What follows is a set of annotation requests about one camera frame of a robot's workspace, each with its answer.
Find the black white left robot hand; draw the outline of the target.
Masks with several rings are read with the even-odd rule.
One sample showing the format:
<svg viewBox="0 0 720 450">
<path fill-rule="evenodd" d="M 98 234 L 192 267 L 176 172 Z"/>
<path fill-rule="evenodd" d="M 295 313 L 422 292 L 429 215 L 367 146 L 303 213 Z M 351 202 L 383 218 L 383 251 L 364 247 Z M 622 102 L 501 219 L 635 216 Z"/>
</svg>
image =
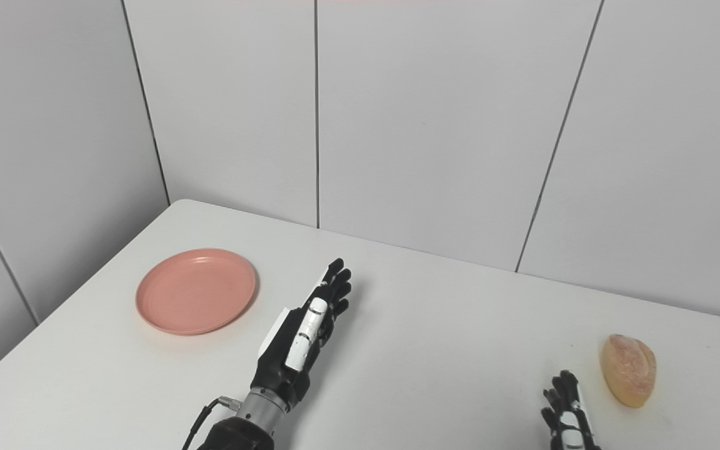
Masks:
<svg viewBox="0 0 720 450">
<path fill-rule="evenodd" d="M 311 387 L 311 368 L 348 310 L 351 271 L 335 259 L 300 307 L 283 309 L 263 341 L 251 388 L 272 393 L 291 412 Z"/>
</svg>

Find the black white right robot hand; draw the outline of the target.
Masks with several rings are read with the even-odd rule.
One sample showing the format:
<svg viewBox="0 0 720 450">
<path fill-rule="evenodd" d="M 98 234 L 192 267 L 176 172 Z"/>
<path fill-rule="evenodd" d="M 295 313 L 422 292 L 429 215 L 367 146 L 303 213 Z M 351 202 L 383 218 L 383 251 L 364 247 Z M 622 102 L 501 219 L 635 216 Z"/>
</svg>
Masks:
<svg viewBox="0 0 720 450">
<path fill-rule="evenodd" d="M 591 427 L 591 415 L 582 394 L 578 377 L 563 369 L 552 377 L 552 388 L 542 395 L 549 406 L 542 409 L 551 439 L 551 449 L 600 449 Z"/>
</svg>

